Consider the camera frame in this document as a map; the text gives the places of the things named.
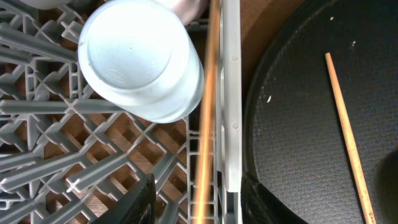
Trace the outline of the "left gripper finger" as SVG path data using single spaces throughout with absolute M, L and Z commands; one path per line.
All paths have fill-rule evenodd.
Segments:
M 156 189 L 153 174 L 147 174 L 91 224 L 154 224 Z

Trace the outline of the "wooden chopstick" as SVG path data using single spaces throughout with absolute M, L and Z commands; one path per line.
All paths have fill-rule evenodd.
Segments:
M 371 199 L 369 197 L 368 188 L 364 178 L 363 169 L 359 158 L 358 149 L 356 146 L 356 141 L 354 139 L 354 134 L 349 121 L 348 113 L 346 110 L 336 70 L 332 61 L 331 54 L 329 52 L 325 54 L 325 60 L 328 69 L 328 74 L 330 77 L 331 87 L 333 90 L 333 96 L 335 99 L 336 108 L 338 110 L 341 130 L 343 132 L 345 140 L 346 151 L 348 153 L 349 162 L 351 170 L 353 172 L 355 186 L 357 188 L 365 223 L 376 224 L 376 217 L 374 216 L 373 206 L 371 204 Z
M 205 52 L 205 86 L 200 113 L 200 139 L 198 143 L 198 160 L 195 170 L 197 189 L 194 194 L 193 223 L 206 223 L 208 200 L 212 172 L 213 149 L 211 146 L 214 135 L 216 81 L 218 75 L 218 57 L 220 50 L 220 0 L 210 1 L 208 33 Z

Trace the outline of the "blue cup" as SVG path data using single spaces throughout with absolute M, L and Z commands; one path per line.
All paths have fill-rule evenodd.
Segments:
M 188 116 L 203 95 L 203 66 L 187 30 L 156 1 L 97 8 L 82 28 L 78 63 L 97 94 L 151 122 Z

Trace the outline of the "pink cup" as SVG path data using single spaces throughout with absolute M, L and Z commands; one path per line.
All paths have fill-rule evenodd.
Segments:
M 209 0 L 156 1 L 173 11 L 185 26 L 199 18 L 204 13 L 209 3 Z

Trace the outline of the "grey plate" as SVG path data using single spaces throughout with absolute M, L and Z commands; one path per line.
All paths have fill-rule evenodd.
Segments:
M 21 2 L 42 10 L 53 9 L 69 4 L 72 0 L 21 0 Z

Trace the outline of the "round black tray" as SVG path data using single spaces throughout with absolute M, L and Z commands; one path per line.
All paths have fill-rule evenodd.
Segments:
M 397 222 L 397 0 L 305 1 L 246 102 L 246 165 L 307 223 L 362 223 L 326 66 L 330 53 L 378 223 Z

